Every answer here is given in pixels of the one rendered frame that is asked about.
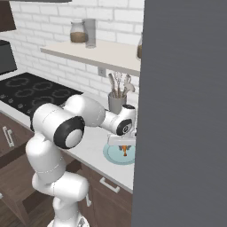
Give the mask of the brown lower cupboard front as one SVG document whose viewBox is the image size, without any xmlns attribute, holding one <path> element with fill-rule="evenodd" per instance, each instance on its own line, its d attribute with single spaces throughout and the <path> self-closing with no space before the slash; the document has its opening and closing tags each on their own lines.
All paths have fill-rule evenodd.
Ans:
<svg viewBox="0 0 227 227">
<path fill-rule="evenodd" d="M 29 224 L 28 214 L 48 198 L 32 187 L 34 173 L 26 154 L 0 169 L 3 202 L 25 226 Z"/>
</svg>

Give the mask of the dark brown wall cupboard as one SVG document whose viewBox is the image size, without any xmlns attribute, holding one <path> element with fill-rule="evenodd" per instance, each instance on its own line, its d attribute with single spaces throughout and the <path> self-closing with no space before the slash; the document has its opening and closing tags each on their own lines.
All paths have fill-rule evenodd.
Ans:
<svg viewBox="0 0 227 227">
<path fill-rule="evenodd" d="M 8 1 L 0 1 L 0 32 L 15 30 L 12 9 Z"/>
</svg>

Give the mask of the tall grey fridge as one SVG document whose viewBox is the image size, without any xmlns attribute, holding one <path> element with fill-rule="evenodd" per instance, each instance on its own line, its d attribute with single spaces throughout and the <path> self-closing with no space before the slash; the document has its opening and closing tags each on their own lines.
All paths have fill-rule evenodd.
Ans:
<svg viewBox="0 0 227 227">
<path fill-rule="evenodd" d="M 145 0 L 131 227 L 227 227 L 227 0 Z"/>
</svg>

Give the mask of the grey glass canister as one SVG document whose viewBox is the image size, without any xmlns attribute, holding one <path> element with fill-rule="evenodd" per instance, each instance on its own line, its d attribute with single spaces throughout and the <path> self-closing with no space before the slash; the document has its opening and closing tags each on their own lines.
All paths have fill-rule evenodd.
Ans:
<svg viewBox="0 0 227 227">
<path fill-rule="evenodd" d="M 95 48 L 96 47 L 96 20 L 84 19 L 83 22 L 88 34 L 88 41 L 86 42 L 86 47 Z"/>
</svg>

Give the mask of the wooden spoon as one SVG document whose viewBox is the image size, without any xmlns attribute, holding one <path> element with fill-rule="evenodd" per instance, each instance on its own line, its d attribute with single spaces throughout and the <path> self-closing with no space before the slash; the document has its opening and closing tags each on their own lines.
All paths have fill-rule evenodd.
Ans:
<svg viewBox="0 0 227 227">
<path fill-rule="evenodd" d="M 117 98 L 117 93 L 116 93 L 116 89 L 115 89 L 115 84 L 114 84 L 114 78 L 112 74 L 108 74 L 109 77 L 109 81 L 111 83 L 111 87 L 112 87 L 112 93 L 113 93 L 113 97 Z"/>
</svg>

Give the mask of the brown drawer front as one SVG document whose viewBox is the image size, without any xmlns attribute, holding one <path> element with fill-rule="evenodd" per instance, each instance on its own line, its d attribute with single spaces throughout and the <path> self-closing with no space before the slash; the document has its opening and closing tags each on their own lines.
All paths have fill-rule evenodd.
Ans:
<svg viewBox="0 0 227 227">
<path fill-rule="evenodd" d="M 90 170 L 90 184 L 97 226 L 131 227 L 132 194 L 120 186 L 118 193 L 109 190 L 99 182 L 102 177 L 96 171 Z M 106 177 L 105 179 L 111 186 L 118 186 Z"/>
</svg>

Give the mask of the black hob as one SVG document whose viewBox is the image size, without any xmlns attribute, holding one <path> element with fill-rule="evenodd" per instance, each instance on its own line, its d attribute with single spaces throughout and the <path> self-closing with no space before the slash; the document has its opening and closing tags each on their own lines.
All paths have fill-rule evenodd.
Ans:
<svg viewBox="0 0 227 227">
<path fill-rule="evenodd" d="M 41 102 L 63 105 L 66 100 L 82 92 L 46 80 L 30 73 L 15 75 L 0 81 L 0 100 L 25 115 Z"/>
</svg>

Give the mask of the round brown jar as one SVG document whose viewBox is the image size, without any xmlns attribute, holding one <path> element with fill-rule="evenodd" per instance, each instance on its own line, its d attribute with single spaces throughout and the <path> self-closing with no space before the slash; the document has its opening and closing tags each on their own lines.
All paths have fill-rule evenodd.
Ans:
<svg viewBox="0 0 227 227">
<path fill-rule="evenodd" d="M 138 42 L 137 46 L 137 58 L 141 59 L 142 58 L 142 42 L 143 42 L 143 34 L 141 34 L 140 40 Z"/>
</svg>

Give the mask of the brown wooden drawer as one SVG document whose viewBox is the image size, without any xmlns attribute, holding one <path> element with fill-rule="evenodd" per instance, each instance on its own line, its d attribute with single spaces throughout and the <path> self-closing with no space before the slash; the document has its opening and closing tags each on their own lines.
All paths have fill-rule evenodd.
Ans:
<svg viewBox="0 0 227 227">
<path fill-rule="evenodd" d="M 8 145 L 3 126 L 12 130 L 14 147 Z M 26 143 L 33 135 L 32 131 L 0 112 L 0 169 L 25 153 Z"/>
</svg>

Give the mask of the pale spatula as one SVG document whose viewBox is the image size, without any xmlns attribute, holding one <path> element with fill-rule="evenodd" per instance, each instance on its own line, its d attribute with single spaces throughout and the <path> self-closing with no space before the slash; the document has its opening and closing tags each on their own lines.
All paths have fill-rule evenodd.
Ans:
<svg viewBox="0 0 227 227">
<path fill-rule="evenodd" d="M 121 96 L 123 97 L 123 98 L 125 98 L 126 97 L 126 95 L 127 95 L 127 93 L 129 92 L 129 91 L 132 91 L 132 92 L 134 92 L 135 91 L 135 86 L 131 83 L 131 76 L 129 75 L 129 74 L 127 74 L 126 76 L 125 76 L 125 79 L 124 79 L 124 89 L 123 89 L 123 92 L 122 92 L 122 94 L 121 94 Z"/>
</svg>

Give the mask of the grey extractor hood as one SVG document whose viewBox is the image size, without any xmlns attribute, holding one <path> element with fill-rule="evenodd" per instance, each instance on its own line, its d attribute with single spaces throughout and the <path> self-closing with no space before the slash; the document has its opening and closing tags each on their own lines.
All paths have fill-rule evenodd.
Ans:
<svg viewBox="0 0 227 227">
<path fill-rule="evenodd" d="M 8 2 L 29 2 L 29 3 L 70 3 L 73 0 L 1 0 Z"/>
</svg>

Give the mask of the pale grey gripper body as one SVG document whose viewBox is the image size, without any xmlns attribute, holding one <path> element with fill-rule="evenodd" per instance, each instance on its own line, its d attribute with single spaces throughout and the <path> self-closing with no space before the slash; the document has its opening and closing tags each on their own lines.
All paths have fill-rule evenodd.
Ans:
<svg viewBox="0 0 227 227">
<path fill-rule="evenodd" d="M 136 139 L 128 135 L 117 136 L 115 134 L 108 134 L 107 143 L 109 145 L 136 145 Z"/>
</svg>

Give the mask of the dark microwave oven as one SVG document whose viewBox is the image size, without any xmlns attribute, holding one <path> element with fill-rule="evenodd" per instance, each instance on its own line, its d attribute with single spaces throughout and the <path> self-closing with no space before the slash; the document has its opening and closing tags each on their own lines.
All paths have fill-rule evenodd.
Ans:
<svg viewBox="0 0 227 227">
<path fill-rule="evenodd" d="M 16 62 L 9 42 L 0 40 L 0 75 L 17 69 Z"/>
</svg>

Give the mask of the grey utensil pot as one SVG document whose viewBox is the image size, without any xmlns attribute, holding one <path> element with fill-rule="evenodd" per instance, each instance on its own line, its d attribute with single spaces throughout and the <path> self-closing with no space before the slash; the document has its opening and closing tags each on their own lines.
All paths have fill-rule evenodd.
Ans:
<svg viewBox="0 0 227 227">
<path fill-rule="evenodd" d="M 127 98 L 115 98 L 113 93 L 108 94 L 108 107 L 109 111 L 114 114 L 119 114 L 123 105 L 127 103 Z"/>
</svg>

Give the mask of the glass jar with brown contents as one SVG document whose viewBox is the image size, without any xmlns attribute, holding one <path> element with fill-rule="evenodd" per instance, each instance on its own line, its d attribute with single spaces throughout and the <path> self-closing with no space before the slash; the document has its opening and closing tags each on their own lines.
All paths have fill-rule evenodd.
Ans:
<svg viewBox="0 0 227 227">
<path fill-rule="evenodd" d="M 82 20 L 71 22 L 70 40 L 72 43 L 86 43 L 88 41 L 88 34 Z"/>
</svg>

